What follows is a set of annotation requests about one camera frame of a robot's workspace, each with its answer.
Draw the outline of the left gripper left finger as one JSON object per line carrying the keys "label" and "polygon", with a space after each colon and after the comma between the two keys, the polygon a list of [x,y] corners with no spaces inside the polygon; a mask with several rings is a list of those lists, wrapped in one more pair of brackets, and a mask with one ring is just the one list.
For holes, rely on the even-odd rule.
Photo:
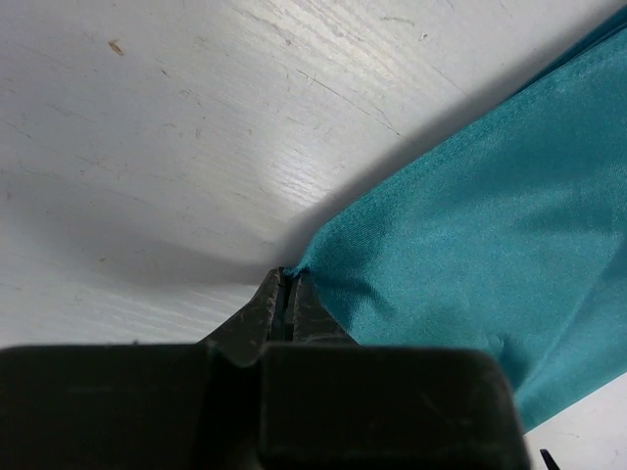
{"label": "left gripper left finger", "polygon": [[2,467],[199,467],[211,434],[244,427],[258,411],[258,359],[284,292],[275,268],[196,343],[3,349]]}

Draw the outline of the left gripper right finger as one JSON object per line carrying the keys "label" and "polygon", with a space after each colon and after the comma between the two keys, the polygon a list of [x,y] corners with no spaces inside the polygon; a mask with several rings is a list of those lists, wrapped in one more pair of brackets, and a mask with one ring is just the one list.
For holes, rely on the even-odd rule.
{"label": "left gripper right finger", "polygon": [[283,341],[259,359],[265,469],[527,469],[507,379],[468,349],[366,347],[291,284]]}

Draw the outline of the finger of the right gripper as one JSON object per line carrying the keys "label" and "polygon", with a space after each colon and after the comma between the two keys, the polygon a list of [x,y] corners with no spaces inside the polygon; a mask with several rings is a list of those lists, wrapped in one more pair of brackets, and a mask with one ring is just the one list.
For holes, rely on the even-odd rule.
{"label": "finger of the right gripper", "polygon": [[559,465],[546,448],[541,448],[540,454],[548,470],[560,470]]}

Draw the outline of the teal cloth napkin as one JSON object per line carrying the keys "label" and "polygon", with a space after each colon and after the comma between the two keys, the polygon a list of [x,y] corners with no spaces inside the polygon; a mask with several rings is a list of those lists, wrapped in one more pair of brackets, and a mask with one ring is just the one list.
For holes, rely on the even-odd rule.
{"label": "teal cloth napkin", "polygon": [[626,370],[626,14],[327,221],[308,274],[359,343],[471,348],[532,430]]}

